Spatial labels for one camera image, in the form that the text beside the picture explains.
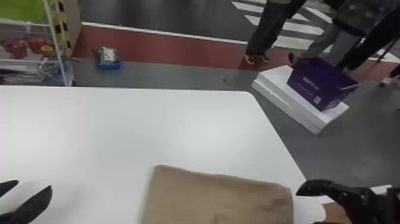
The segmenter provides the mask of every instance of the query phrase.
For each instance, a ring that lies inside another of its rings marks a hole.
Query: sneaker
[[[296,56],[295,56],[295,53],[290,52],[290,53],[287,55],[287,58],[289,59],[289,62],[290,62],[290,64],[291,64],[292,66],[296,63]]]
[[[379,85],[382,86],[382,87],[384,87],[384,86],[390,85],[390,84],[392,83],[392,81],[393,81],[393,78],[391,78],[391,77],[385,77],[384,79],[382,79],[382,80],[380,81]]]
[[[352,74],[353,70],[348,69],[347,67],[345,67],[343,69],[343,74],[350,76]]]
[[[245,54],[245,60],[246,60],[247,64],[255,64],[255,56],[254,55]]]
[[[257,55],[256,57],[259,58],[261,61],[263,61],[263,62],[265,62],[265,63],[268,63],[268,62],[271,61],[270,58],[268,58],[268,57],[265,56],[265,55]]]

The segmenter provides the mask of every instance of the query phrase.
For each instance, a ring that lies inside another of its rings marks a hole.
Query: brown towel
[[[293,224],[290,189],[276,183],[156,166],[143,224]]]

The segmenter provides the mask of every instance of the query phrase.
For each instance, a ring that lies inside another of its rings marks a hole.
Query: white table
[[[0,86],[0,199],[20,205],[47,184],[34,223],[139,223],[152,167],[277,182],[305,178],[246,92]],[[295,197],[295,223],[323,220],[318,199]]]

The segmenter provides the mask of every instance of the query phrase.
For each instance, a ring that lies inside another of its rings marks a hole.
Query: red item on shelf
[[[5,52],[10,53],[10,46],[15,41],[15,38],[4,38],[0,41],[0,45],[4,48]]]
[[[26,43],[19,39],[12,41],[12,44],[7,46],[6,51],[10,53],[11,58],[15,59],[21,59],[28,56]]]
[[[44,40],[43,38],[29,38],[27,40],[27,43],[29,45],[29,48],[35,54],[41,54],[42,51],[40,50],[40,48],[44,45],[47,45],[46,40]]]

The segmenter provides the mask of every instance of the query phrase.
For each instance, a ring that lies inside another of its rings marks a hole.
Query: leg
[[[385,55],[393,48],[393,46],[395,46],[396,42],[398,41],[392,41],[392,43],[385,49],[385,52],[378,58],[378,60],[376,60],[377,63],[381,62],[381,60],[385,57]]]
[[[390,72],[390,76],[389,77],[394,78],[394,77],[396,77],[398,75],[400,75],[400,64],[395,69],[393,69],[393,71]]]
[[[262,12],[260,23],[247,43],[246,54],[264,55],[268,47],[270,33],[276,23],[281,21],[282,14],[286,13],[286,4],[267,2]]]
[[[329,64],[337,66],[344,58],[346,53],[360,40],[359,36],[353,36],[344,31],[340,32],[336,41],[334,42],[329,55],[325,58]]]
[[[331,23],[326,27],[324,32],[314,40],[314,42],[308,47],[308,50],[304,52],[301,57],[318,57],[318,55],[320,55],[328,46],[335,42],[339,33],[340,29]]]
[[[347,67],[349,70],[355,70],[375,52],[379,51],[393,39],[398,38],[399,32],[391,29],[392,23],[393,21],[389,19],[381,21],[360,46],[346,54],[345,58],[340,62],[339,68],[344,69]]]
[[[261,49],[264,52],[268,51],[272,47],[272,45],[277,40],[279,33],[282,31],[283,25],[285,24],[286,19],[287,19],[286,7],[285,7],[285,9],[282,10],[282,13],[279,13],[279,14],[280,14],[280,18],[274,24],[268,38],[265,40],[264,45],[261,47]]]

